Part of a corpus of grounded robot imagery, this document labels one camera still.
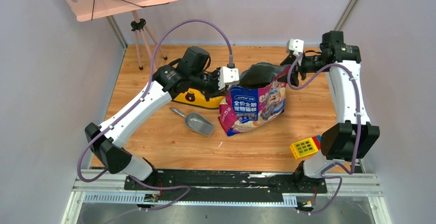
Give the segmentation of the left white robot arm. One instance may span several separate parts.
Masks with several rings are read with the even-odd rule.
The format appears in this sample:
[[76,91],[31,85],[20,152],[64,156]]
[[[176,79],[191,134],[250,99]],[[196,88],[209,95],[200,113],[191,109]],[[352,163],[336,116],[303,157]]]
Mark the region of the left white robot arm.
[[222,95],[228,85],[239,79],[231,65],[207,71],[210,61],[207,51],[189,47],[181,59],[159,67],[141,92],[114,116],[101,124],[91,122],[85,127],[87,149],[104,165],[106,172],[132,175],[146,190],[157,185],[158,177],[149,162],[132,155],[124,146],[152,114],[179,94],[192,88],[211,98]]

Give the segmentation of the silver metal scoop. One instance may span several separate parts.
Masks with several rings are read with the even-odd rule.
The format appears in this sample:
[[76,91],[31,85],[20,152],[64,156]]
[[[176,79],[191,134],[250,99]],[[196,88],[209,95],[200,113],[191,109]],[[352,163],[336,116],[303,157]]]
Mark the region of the silver metal scoop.
[[169,109],[183,117],[186,127],[194,132],[209,137],[215,129],[215,126],[199,113],[192,112],[186,115],[175,107],[170,107]]

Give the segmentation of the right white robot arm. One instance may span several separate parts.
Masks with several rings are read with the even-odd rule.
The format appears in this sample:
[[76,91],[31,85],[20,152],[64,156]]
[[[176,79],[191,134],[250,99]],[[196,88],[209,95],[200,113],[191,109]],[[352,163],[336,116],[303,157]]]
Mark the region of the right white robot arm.
[[344,42],[342,31],[322,35],[319,51],[306,56],[304,41],[289,39],[287,58],[282,65],[290,69],[286,81],[293,90],[306,87],[319,74],[325,73],[336,113],[336,123],[321,136],[321,149],[300,167],[294,186],[306,192],[314,185],[314,178],[323,175],[343,162],[351,163],[348,173],[354,172],[356,161],[362,159],[380,137],[379,126],[373,125],[366,112],[361,90],[360,48]]

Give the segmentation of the yellow double pet bowl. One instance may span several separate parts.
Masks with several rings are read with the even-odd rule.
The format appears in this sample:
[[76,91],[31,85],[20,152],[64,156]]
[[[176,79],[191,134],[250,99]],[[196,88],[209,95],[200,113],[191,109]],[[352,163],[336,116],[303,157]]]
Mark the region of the yellow double pet bowl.
[[203,109],[219,109],[219,105],[224,98],[224,96],[217,96],[206,99],[200,91],[190,88],[187,92],[180,93],[172,101]]

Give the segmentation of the cat food bag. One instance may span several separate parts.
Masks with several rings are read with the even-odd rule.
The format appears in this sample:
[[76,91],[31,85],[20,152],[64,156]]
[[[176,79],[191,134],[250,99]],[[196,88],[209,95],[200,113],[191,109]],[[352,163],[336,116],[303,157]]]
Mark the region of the cat food bag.
[[275,119],[286,106],[286,78],[290,66],[261,62],[240,74],[219,105],[219,122],[226,136],[246,133]]

